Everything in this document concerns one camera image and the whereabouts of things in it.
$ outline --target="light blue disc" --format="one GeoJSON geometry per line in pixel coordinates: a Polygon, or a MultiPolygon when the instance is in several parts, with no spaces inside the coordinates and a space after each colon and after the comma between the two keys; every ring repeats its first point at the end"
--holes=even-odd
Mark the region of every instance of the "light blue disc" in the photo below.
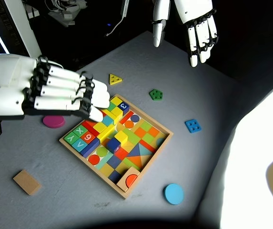
{"type": "Polygon", "coordinates": [[[174,205],[181,204],[184,200],[184,191],[181,186],[177,184],[169,184],[164,189],[166,200],[174,205]]]}

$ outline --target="green circle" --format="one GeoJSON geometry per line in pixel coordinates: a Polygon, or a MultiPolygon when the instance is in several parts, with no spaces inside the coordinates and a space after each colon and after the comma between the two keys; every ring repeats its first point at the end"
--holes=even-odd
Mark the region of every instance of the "green circle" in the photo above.
{"type": "Polygon", "coordinates": [[[102,156],[107,155],[108,150],[105,147],[100,147],[100,148],[97,149],[96,153],[97,153],[98,156],[102,157],[102,156]]]}

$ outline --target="orange circle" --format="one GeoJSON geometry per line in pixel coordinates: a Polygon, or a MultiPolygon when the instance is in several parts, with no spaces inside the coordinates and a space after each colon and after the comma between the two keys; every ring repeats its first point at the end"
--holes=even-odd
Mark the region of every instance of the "orange circle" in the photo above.
{"type": "Polygon", "coordinates": [[[134,127],[134,122],[132,122],[131,120],[128,120],[127,122],[125,122],[125,127],[127,127],[127,128],[134,127]]]}
{"type": "Polygon", "coordinates": [[[89,157],[89,160],[88,160],[92,165],[97,165],[98,163],[99,163],[99,161],[100,161],[100,158],[99,158],[99,156],[98,155],[96,155],[96,154],[94,154],[94,155],[91,155],[90,157],[89,157]]]}
{"type": "Polygon", "coordinates": [[[131,187],[131,185],[133,184],[133,182],[135,181],[136,178],[137,178],[137,175],[135,175],[135,174],[129,175],[126,179],[126,186],[131,187]]]}

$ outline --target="wooden puzzle board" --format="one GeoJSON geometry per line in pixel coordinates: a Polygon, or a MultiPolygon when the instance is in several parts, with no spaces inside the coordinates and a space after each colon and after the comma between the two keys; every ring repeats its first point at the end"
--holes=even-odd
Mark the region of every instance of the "wooden puzzle board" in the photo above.
{"type": "Polygon", "coordinates": [[[102,111],[104,125],[83,120],[59,141],[122,197],[127,198],[173,133],[118,94],[111,99],[110,107],[102,111]],[[118,112],[118,108],[124,110],[126,107],[124,114],[118,112]],[[119,131],[128,136],[128,141],[112,153],[106,148],[107,143],[119,131]],[[101,136],[103,132],[107,133],[105,137],[101,136]],[[140,171],[140,174],[124,192],[116,184],[130,167],[140,171]]]}

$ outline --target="yellow triangle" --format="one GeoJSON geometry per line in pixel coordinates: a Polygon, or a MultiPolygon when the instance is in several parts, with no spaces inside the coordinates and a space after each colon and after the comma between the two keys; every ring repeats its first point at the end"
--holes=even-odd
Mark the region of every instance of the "yellow triangle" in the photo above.
{"type": "Polygon", "coordinates": [[[120,82],[122,82],[122,78],[116,75],[110,74],[110,81],[109,81],[110,85],[114,85],[120,82]]]}

